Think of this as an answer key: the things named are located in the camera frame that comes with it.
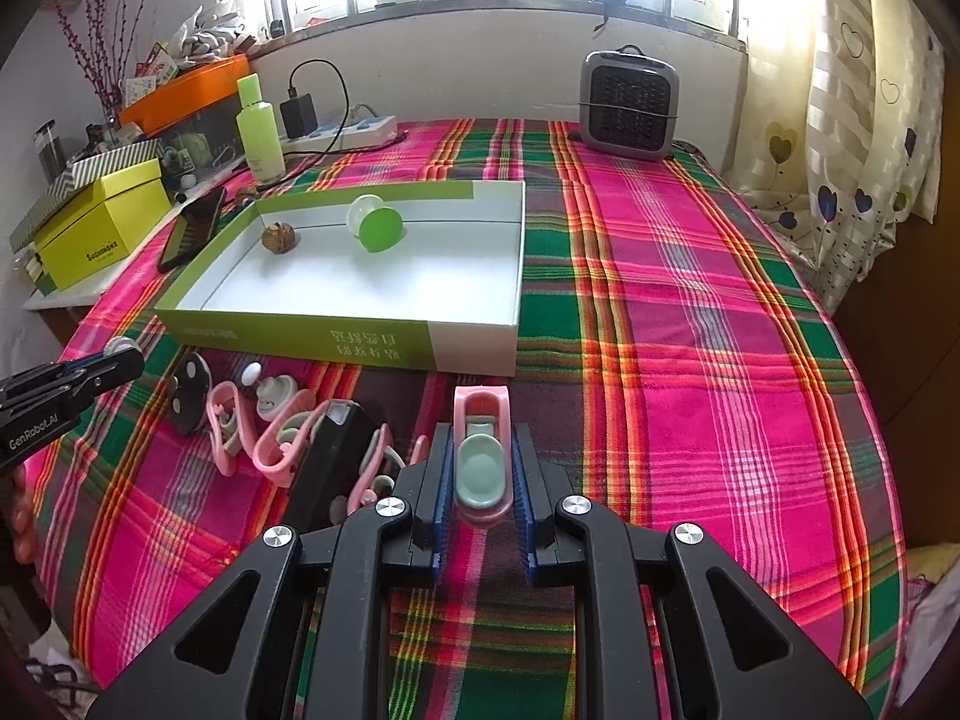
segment human hand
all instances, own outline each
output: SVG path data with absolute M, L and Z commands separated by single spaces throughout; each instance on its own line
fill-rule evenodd
M 27 565 L 37 559 L 37 522 L 34 519 L 34 495 L 27 485 L 27 471 L 19 466 L 13 471 L 13 557 Z

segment smartphone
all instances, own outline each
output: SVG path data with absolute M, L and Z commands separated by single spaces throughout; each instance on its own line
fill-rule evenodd
M 174 222 L 174 229 L 163 247 L 157 270 L 162 274 L 172 271 L 200 254 L 217 229 L 220 206 L 227 190 L 217 187 L 191 204 L 184 206 Z

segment black power adapter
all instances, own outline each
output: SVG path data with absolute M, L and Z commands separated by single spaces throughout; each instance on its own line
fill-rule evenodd
M 309 135 L 317 128 L 317 111 L 310 95 L 298 95 L 290 88 L 290 99 L 280 103 L 280 117 L 290 140 Z

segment open box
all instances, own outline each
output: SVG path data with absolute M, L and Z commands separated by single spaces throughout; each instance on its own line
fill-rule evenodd
M 371 253 L 347 207 L 403 218 Z M 279 194 L 244 209 L 172 284 L 157 315 L 180 343 L 263 355 L 511 376 L 523 264 L 522 181 L 419 181 Z M 296 246 L 273 254 L 264 228 Z

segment orange box lid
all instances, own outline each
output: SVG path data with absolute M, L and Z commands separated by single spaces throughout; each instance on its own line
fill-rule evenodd
M 154 135 L 235 94 L 237 79 L 249 74 L 250 62 L 243 53 L 191 70 L 120 111 L 120 124 L 133 122 L 145 134 Z

